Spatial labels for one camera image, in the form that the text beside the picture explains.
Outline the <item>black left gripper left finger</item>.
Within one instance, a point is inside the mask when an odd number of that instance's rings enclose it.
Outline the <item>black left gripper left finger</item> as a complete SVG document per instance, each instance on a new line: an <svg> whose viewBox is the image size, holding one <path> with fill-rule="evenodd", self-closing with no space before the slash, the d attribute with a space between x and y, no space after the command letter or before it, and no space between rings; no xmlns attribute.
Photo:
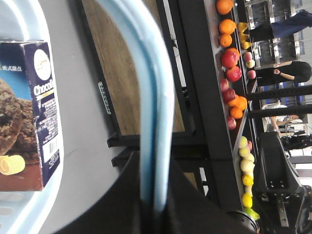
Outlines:
<svg viewBox="0 0 312 234"><path fill-rule="evenodd" d="M140 199L140 157L134 151L115 183L91 208L58 234L153 234Z"/></svg>

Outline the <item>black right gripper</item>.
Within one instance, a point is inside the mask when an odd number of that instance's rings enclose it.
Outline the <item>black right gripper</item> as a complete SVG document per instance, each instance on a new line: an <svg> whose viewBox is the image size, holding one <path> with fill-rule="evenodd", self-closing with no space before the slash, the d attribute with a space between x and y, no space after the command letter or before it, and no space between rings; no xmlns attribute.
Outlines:
<svg viewBox="0 0 312 234"><path fill-rule="evenodd" d="M310 234L312 188L301 184L276 132L261 133L254 168L253 209L262 234Z"/></svg>

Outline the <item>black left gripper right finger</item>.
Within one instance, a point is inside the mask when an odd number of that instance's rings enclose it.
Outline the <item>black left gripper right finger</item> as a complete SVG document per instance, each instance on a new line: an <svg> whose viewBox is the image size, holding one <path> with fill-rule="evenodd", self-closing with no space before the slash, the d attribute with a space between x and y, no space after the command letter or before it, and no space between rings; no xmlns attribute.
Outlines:
<svg viewBox="0 0 312 234"><path fill-rule="evenodd" d="M171 160L164 234L255 234L241 218L234 218L200 194Z"/></svg>

